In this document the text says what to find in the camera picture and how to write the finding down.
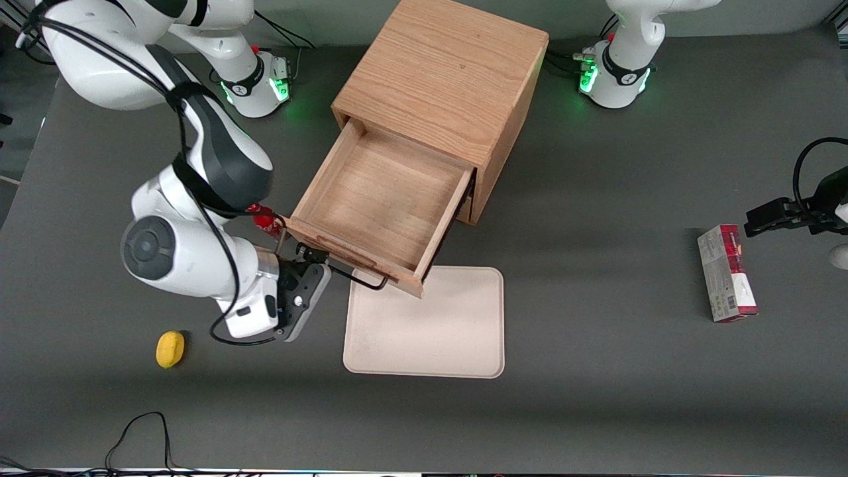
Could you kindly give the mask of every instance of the open drawer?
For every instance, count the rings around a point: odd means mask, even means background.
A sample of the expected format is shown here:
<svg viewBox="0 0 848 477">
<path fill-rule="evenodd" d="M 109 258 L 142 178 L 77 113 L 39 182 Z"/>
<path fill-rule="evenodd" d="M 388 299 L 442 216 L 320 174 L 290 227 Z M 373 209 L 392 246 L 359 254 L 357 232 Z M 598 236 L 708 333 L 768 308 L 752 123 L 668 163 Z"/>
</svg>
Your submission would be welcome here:
<svg viewBox="0 0 848 477">
<path fill-rule="evenodd" d="M 421 298 L 472 173 L 470 165 L 351 118 L 288 232 Z"/>
</svg>

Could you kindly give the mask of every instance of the wooden cabinet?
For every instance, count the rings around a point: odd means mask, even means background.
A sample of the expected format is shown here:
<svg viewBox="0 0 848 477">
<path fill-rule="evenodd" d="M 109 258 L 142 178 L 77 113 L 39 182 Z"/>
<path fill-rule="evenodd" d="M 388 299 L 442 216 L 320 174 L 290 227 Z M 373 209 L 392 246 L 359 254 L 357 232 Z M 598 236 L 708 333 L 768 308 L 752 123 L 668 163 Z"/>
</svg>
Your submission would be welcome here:
<svg viewBox="0 0 848 477">
<path fill-rule="evenodd" d="M 289 232 L 421 297 L 450 222 L 483 212 L 547 44 L 450 0 L 401 0 L 332 104 L 342 134 Z"/>
</svg>

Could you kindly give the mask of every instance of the yellow sponge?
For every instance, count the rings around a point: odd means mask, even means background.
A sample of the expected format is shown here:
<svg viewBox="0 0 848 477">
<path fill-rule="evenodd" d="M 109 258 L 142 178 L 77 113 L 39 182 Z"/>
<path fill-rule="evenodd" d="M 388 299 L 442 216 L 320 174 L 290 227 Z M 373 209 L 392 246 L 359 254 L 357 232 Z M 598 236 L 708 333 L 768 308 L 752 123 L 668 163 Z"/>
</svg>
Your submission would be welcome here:
<svg viewBox="0 0 848 477">
<path fill-rule="evenodd" d="M 186 348 L 186 339 L 179 331 L 169 331 L 159 338 L 156 345 L 156 362 L 164 369 L 168 369 L 182 359 L 182 352 Z"/>
</svg>

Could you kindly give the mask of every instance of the cardboard box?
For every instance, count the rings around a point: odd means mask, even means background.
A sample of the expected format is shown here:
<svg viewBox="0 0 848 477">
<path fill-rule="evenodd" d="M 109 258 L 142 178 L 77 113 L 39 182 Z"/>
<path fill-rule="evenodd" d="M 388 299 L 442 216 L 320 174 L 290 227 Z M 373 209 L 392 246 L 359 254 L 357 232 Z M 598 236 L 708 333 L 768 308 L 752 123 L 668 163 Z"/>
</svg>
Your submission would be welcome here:
<svg viewBox="0 0 848 477">
<path fill-rule="evenodd" d="M 758 313 L 742 267 L 739 226 L 719 225 L 698 237 L 712 321 L 731 323 Z"/>
</svg>

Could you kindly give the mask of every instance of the gray table surface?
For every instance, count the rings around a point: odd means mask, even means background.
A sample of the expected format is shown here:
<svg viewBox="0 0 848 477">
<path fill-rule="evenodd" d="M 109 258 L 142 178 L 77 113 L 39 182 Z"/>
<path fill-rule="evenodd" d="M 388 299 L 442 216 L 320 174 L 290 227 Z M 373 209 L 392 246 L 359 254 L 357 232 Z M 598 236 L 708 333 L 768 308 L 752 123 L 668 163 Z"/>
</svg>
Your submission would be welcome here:
<svg viewBox="0 0 848 477">
<path fill-rule="evenodd" d="M 329 105 L 363 51 L 304 52 L 293 102 L 240 121 L 275 163 L 278 211 L 333 145 Z M 176 120 L 101 109 L 61 82 L 0 232 L 0 452 L 98 465 L 130 418 L 160 410 L 190 467 L 845 475 L 848 272 L 826 261 L 840 238 L 746 240 L 761 314 L 729 325 L 709 318 L 695 244 L 790 194 L 811 140 L 848 134 L 834 34 L 671 39 L 658 63 L 620 111 L 544 72 L 480 225 L 450 232 L 438 264 L 505 277 L 506 368 L 491 381 L 346 371 L 339 278 L 291 344 L 210 340 L 212 300 L 145 286 L 118 253 Z M 817 151 L 802 187 L 845 152 Z M 227 229 L 268 244 L 250 220 Z M 168 329 L 192 338 L 164 371 Z M 158 424 L 115 462 L 159 466 Z"/>
</svg>

